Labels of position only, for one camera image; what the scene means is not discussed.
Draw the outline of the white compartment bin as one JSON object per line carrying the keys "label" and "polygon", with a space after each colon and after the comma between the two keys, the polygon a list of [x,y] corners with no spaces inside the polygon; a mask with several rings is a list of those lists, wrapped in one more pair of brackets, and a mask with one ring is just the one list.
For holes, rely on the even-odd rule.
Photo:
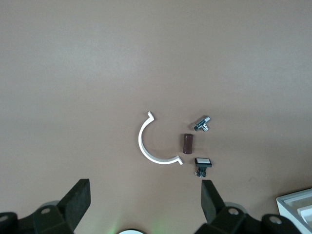
{"label": "white compartment bin", "polygon": [[283,195],[276,199],[278,210],[281,216],[284,216],[287,219],[289,217],[289,209],[287,208],[287,205],[285,204],[284,201],[293,197],[300,196],[300,195],[312,195],[312,188],[301,190],[301,191],[294,192],[294,193],[287,194],[287,195]]}

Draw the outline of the white rectangular push button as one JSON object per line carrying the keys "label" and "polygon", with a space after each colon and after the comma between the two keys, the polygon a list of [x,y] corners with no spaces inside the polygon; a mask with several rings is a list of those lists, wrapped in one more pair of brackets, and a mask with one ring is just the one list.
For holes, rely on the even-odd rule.
{"label": "white rectangular push button", "polygon": [[195,158],[195,166],[197,168],[196,176],[200,178],[206,177],[206,169],[213,166],[209,158]]}

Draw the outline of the chrome angle valve fitting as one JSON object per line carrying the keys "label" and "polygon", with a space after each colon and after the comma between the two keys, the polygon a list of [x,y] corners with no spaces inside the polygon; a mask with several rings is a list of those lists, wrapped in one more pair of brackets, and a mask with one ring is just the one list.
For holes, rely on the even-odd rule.
{"label": "chrome angle valve fitting", "polygon": [[209,130],[208,122],[211,120],[209,116],[202,116],[196,122],[191,124],[191,129],[198,132],[206,132]]}

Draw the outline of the white plastic drawer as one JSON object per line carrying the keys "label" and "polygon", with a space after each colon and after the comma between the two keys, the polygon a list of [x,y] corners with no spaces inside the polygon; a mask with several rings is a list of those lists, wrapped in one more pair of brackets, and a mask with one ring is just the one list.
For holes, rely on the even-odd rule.
{"label": "white plastic drawer", "polygon": [[300,195],[284,201],[288,219],[302,234],[312,234],[312,195]]}

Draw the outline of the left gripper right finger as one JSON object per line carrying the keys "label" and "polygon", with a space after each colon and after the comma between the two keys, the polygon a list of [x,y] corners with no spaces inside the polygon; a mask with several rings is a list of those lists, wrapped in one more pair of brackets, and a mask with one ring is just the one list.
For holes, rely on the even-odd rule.
{"label": "left gripper right finger", "polygon": [[207,221],[201,234],[300,234],[283,216],[266,214],[256,220],[240,208],[227,206],[210,180],[201,183],[201,207]]}

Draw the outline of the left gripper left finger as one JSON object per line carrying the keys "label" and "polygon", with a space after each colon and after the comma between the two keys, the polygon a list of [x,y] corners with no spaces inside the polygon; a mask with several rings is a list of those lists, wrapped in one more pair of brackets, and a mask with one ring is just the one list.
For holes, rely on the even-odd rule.
{"label": "left gripper left finger", "polygon": [[27,217],[0,213],[0,234],[74,234],[90,204],[90,180],[80,179],[61,200],[44,203]]}

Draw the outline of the dark brown cylinder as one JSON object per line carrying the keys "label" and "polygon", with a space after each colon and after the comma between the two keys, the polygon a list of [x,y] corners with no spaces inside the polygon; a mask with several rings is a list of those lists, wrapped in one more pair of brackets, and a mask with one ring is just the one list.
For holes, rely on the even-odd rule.
{"label": "dark brown cylinder", "polygon": [[193,134],[185,133],[182,135],[182,152],[184,154],[191,155],[193,153],[193,140]]}

